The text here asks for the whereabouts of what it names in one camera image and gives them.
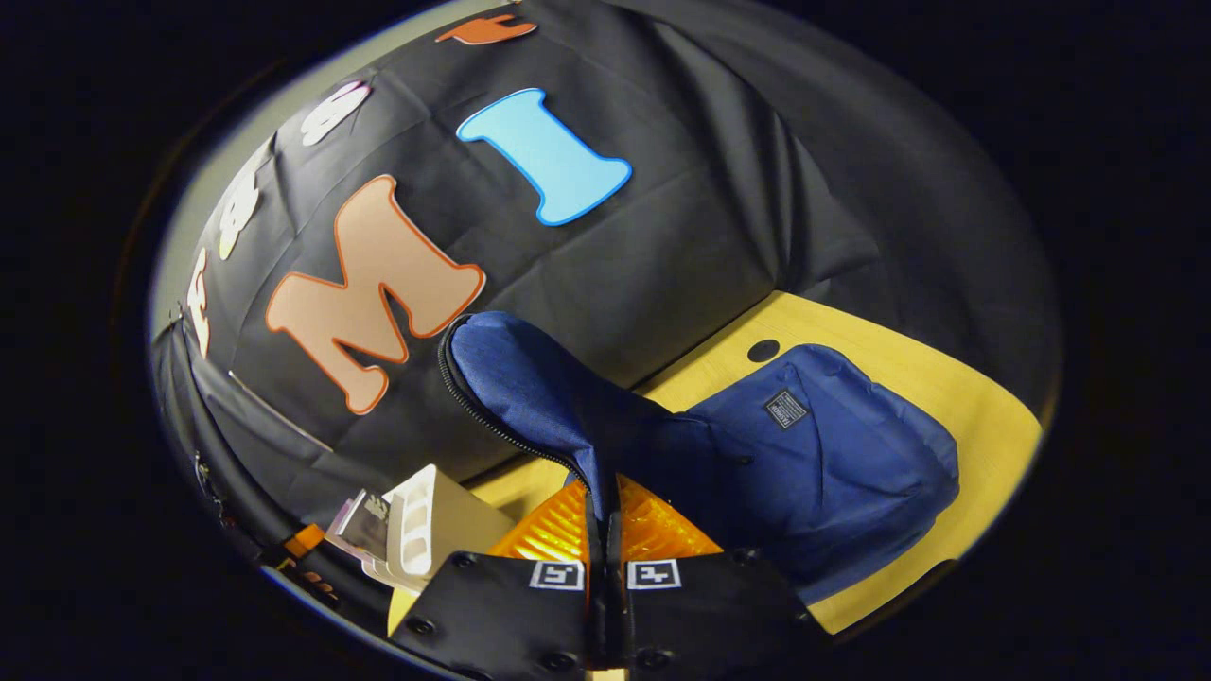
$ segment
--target backpack label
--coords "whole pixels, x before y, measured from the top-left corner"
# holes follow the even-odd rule
[[[808,416],[808,410],[787,390],[782,390],[777,395],[774,395],[773,400],[765,402],[765,412],[769,413],[774,423],[782,430],[786,430]]]

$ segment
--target letter m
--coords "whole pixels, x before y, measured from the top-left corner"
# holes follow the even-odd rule
[[[408,347],[388,307],[390,293],[408,313],[418,338],[437,334],[483,291],[478,265],[459,265],[435,246],[395,202],[395,178],[375,177],[354,193],[335,219],[345,284],[292,271],[265,310],[265,324],[285,331],[345,391],[345,405],[368,413],[386,393],[378,366],[357,364],[342,345],[389,362],[408,360]]]

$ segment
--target zipper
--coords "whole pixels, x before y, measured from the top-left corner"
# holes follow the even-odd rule
[[[446,384],[446,389],[449,391],[450,395],[454,396],[454,400],[459,405],[461,405],[464,410],[466,410],[466,413],[471,414],[471,418],[474,418],[480,425],[487,428],[493,435],[500,437],[505,442],[509,442],[513,447],[528,454],[533,454],[535,457],[555,462],[562,465],[563,468],[572,471],[572,474],[576,476],[576,480],[579,480],[585,486],[586,494],[592,494],[592,491],[589,487],[589,480],[585,476],[585,474],[580,470],[580,467],[569,462],[567,457],[553,454],[551,452],[543,450],[541,447],[538,447],[523,440],[520,435],[513,433],[507,425],[499,423],[495,414],[488,412],[488,410],[484,408],[482,405],[478,405],[477,404],[478,399],[469,396],[467,391],[464,390],[454,379],[454,370],[450,366],[452,365],[450,343],[453,342],[454,338],[454,331],[459,326],[466,324],[466,321],[470,319],[471,315],[463,315],[459,319],[454,320],[454,322],[446,328],[446,333],[442,336],[441,344],[437,349],[437,370],[442,374],[442,382]]]

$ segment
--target yellow table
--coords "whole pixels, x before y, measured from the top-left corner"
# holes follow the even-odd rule
[[[937,563],[971,548],[1009,502],[1041,436],[1031,411],[971,367],[906,336],[788,293],[774,292],[636,393],[684,411],[761,368],[748,360],[759,340],[779,354],[804,343],[844,354],[872,380],[913,402],[958,442],[959,496],[913,548],[862,582],[809,607],[837,634],[902,593]],[[563,486],[567,470],[538,459],[516,465],[471,491],[515,520]],[[412,599],[391,601],[388,630]]]

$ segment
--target blue letter i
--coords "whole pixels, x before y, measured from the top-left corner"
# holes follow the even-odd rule
[[[486,139],[538,190],[538,221],[569,223],[609,199],[631,177],[631,164],[603,159],[543,107],[529,87],[480,109],[458,126],[464,142]]]

